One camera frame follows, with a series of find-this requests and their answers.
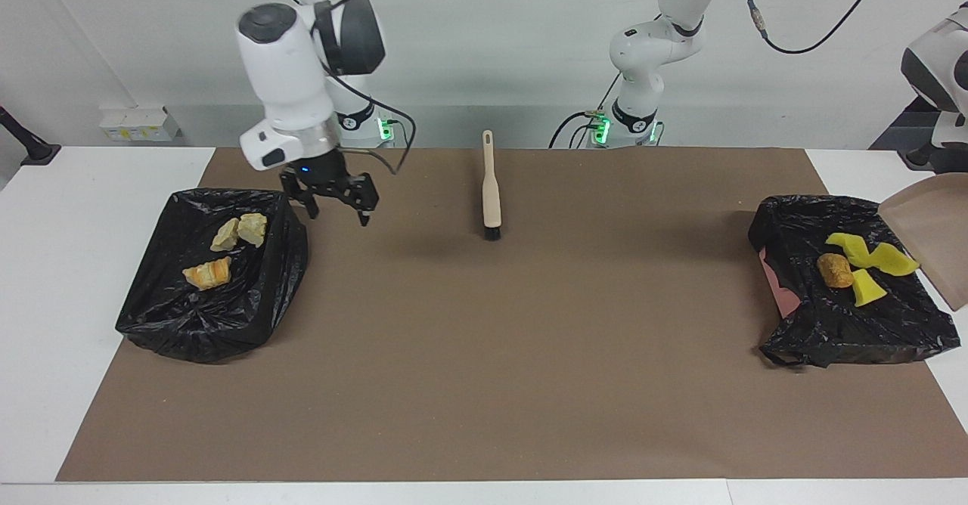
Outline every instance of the cleaning brush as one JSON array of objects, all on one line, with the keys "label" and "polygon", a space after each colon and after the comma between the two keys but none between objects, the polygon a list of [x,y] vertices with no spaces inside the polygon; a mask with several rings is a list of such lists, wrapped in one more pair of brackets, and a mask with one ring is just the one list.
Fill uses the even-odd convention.
[{"label": "cleaning brush", "polygon": [[501,239],[501,189],[494,173],[494,133],[484,131],[484,238]]}]

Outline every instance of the yellow food piece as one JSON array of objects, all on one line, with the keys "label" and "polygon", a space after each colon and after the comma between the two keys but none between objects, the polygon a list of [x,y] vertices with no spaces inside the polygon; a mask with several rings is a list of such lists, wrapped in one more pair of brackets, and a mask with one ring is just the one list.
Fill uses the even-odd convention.
[{"label": "yellow food piece", "polygon": [[854,285],[854,274],[847,258],[836,253],[825,253],[817,260],[824,283],[832,288],[849,288]]},{"label": "yellow food piece", "polygon": [[888,292],[862,268],[854,271],[854,295],[857,296],[857,306],[864,306],[884,299]]},{"label": "yellow food piece", "polygon": [[239,240],[239,218],[229,219],[219,228],[218,235],[212,240],[211,250],[214,253],[226,253],[234,249]]},{"label": "yellow food piece", "polygon": [[228,284],[232,279],[231,271],[228,266],[231,264],[231,257],[224,257],[217,261],[208,261],[203,265],[185,268],[182,274],[189,284],[201,291],[217,288],[223,284]]},{"label": "yellow food piece", "polygon": [[827,244],[840,246],[844,250],[847,260],[854,267],[873,267],[870,260],[870,251],[867,249],[867,241],[864,240],[864,237],[848,233],[834,233],[827,238]]},{"label": "yellow food piece", "polygon": [[255,247],[262,246],[267,223],[268,218],[260,213],[245,213],[239,220],[239,238]]},{"label": "yellow food piece", "polygon": [[881,271],[892,275],[892,277],[907,277],[920,268],[917,261],[908,257],[898,247],[887,243],[878,244],[874,253],[870,254],[868,261],[871,263],[871,267],[880,268]]}]

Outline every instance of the electrical outlet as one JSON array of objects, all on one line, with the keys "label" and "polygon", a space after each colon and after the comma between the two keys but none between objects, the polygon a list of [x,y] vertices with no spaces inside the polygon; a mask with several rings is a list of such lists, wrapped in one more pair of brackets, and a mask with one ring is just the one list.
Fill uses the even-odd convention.
[{"label": "electrical outlet", "polygon": [[106,110],[101,130],[117,142],[172,142],[178,123],[165,108]]}]

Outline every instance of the green led light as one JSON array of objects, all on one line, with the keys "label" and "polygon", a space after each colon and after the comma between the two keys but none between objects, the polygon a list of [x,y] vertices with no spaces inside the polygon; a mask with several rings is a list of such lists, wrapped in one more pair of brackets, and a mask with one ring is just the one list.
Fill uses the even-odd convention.
[{"label": "green led light", "polygon": [[604,113],[599,113],[595,117],[595,131],[592,140],[597,146],[605,146],[608,143],[608,133],[612,129],[612,120],[608,119]]},{"label": "green led light", "polygon": [[377,118],[377,122],[380,124],[380,139],[383,139],[383,142],[393,140],[393,126],[390,122],[383,118]]},{"label": "green led light", "polygon": [[662,136],[665,133],[665,123],[656,122],[653,125],[653,132],[649,135],[649,145],[658,146],[659,141],[662,140]]}]

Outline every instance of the cardboard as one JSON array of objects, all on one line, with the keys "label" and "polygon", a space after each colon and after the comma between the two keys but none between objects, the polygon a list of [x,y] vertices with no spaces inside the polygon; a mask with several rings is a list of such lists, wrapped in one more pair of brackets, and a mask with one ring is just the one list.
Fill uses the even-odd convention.
[{"label": "cardboard", "polygon": [[968,174],[919,181],[879,212],[951,309],[968,305]]},{"label": "cardboard", "polygon": [[[398,153],[388,153],[393,160]],[[125,342],[60,481],[968,476],[924,364],[772,367],[746,230],[823,193],[801,150],[416,150],[366,229],[321,205],[273,339],[197,366]],[[276,187],[218,150],[205,187]]]}]

